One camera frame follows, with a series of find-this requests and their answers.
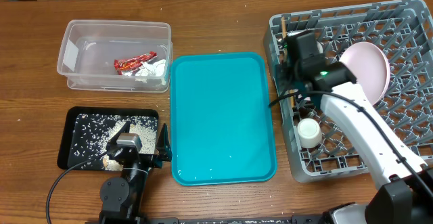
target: wire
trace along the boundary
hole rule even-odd
[[[281,92],[281,94],[279,94],[279,96],[283,96],[284,93],[286,93],[286,91],[290,90],[290,86],[292,85],[292,80],[293,80],[293,76],[290,75],[289,78],[287,79],[287,83],[286,83],[283,91]]]
[[[432,190],[427,186],[427,184],[422,180],[422,178],[418,175],[417,172],[415,172],[415,170],[413,170],[412,166],[407,163],[406,158],[403,157],[400,152],[395,148],[395,146],[392,144],[392,142],[390,141],[390,139],[388,138],[388,136],[386,136],[385,132],[382,130],[382,128],[380,127],[380,125],[374,120],[374,118],[367,112],[365,111],[364,107],[356,104],[354,101],[338,95],[336,93],[332,93],[332,92],[326,92],[326,91],[306,91],[306,92],[295,92],[295,93],[290,93],[287,95],[283,95],[278,97],[277,99],[275,99],[274,101],[272,101],[269,104],[269,107],[274,106],[276,103],[278,103],[279,101],[281,101],[282,99],[286,99],[295,95],[299,95],[299,94],[305,94],[305,95],[329,95],[332,97],[337,97],[338,99],[342,99],[345,102],[349,103],[350,105],[354,106],[356,109],[358,109],[359,112],[362,112],[370,121],[371,123],[373,123],[374,127],[378,130],[378,132],[380,133],[380,135],[385,139],[385,142],[388,144],[388,146],[391,148],[391,150],[393,151],[393,153],[397,156],[398,160],[403,163],[403,165],[405,165],[405,167],[407,168],[407,170],[409,170],[409,172],[411,172],[411,174],[415,177],[415,180],[419,183],[419,186],[426,192],[426,194],[428,195],[428,197],[431,199],[431,201],[433,201],[433,192]]]
[[[83,162],[81,162],[81,163],[78,163],[78,164],[76,164],[75,166],[73,166],[73,167],[71,167],[71,168],[69,168],[68,170],[66,170],[66,171],[64,171],[55,181],[54,181],[54,183],[53,183],[53,185],[51,186],[51,189],[49,190],[49,193],[48,193],[48,197],[47,197],[47,203],[46,203],[46,205],[45,205],[45,214],[46,214],[46,216],[47,216],[47,222],[48,222],[48,224],[51,224],[51,218],[50,218],[50,216],[49,216],[49,201],[50,201],[50,199],[51,199],[51,195],[53,195],[53,191],[54,191],[54,188],[56,187],[56,185],[59,183],[59,181],[60,181],[60,179],[62,179],[66,174],[68,174],[70,171],[72,171],[72,170],[74,170],[76,167],[79,167],[79,166],[81,166],[81,165],[84,165],[84,164],[86,164],[86,163],[88,163],[88,162],[91,162],[91,161],[93,161],[93,160],[97,160],[97,159],[99,159],[99,158],[101,158],[102,156],[105,156],[107,154],[107,152],[104,152],[104,153],[102,153],[102,154],[100,154],[99,156],[95,156],[95,157],[93,157],[93,158],[90,158],[90,159],[88,159],[88,160],[85,160],[85,161],[83,161]]]
[[[142,171],[142,172],[144,172],[144,173],[146,173],[146,174],[149,175],[149,173],[148,173],[147,171],[145,171],[145,170],[135,169],[135,168],[130,168],[130,167],[124,167],[123,170],[125,170],[125,169],[128,169],[128,170],[137,170],[137,171]]]

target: candy wrapper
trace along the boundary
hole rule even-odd
[[[151,64],[156,56],[156,52],[151,51],[134,58],[114,60],[114,68],[119,75],[132,76],[138,72],[140,67],[142,67],[144,64]]]

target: clear plastic container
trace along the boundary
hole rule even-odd
[[[114,60],[155,51],[165,59],[160,76],[124,76]],[[60,47],[57,72],[68,77],[71,89],[165,92],[170,79],[173,48],[170,25],[157,22],[73,20]]]

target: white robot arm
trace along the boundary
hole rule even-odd
[[[352,99],[356,104],[364,107],[365,111],[380,125],[394,147],[407,159],[411,167],[417,173],[423,170],[421,165],[427,165],[426,162],[414,154],[395,135],[368,102],[360,84],[347,82],[333,87],[332,92]],[[393,175],[397,175],[401,179],[411,175],[411,172],[403,164],[398,163],[396,154],[392,152],[371,121],[363,113],[359,113],[354,106],[336,97],[324,95],[321,99],[321,109],[342,129],[362,157],[373,177],[376,189],[390,183],[390,178]]]
[[[392,131],[342,63],[328,64],[311,31],[286,36],[280,77],[308,95],[339,126],[368,166],[378,193],[369,204],[345,204],[325,212],[323,223],[433,223],[433,169]]]

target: plastic container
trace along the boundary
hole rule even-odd
[[[288,32],[312,30],[330,62],[351,45],[367,41],[389,60],[390,82],[376,110],[402,141],[428,164],[433,163],[433,19],[422,0],[395,0],[278,14],[269,20],[264,45],[271,77],[280,94],[277,40],[281,17]],[[307,101],[281,101],[282,131],[290,170],[299,182],[368,172],[341,130]],[[321,125],[323,141],[315,149],[300,146],[297,123],[312,118]]]
[[[161,76],[120,76],[114,60],[150,51],[165,59]],[[57,71],[68,77],[71,89],[165,92],[168,89],[173,48],[171,28],[165,23],[73,20],[60,47]]]

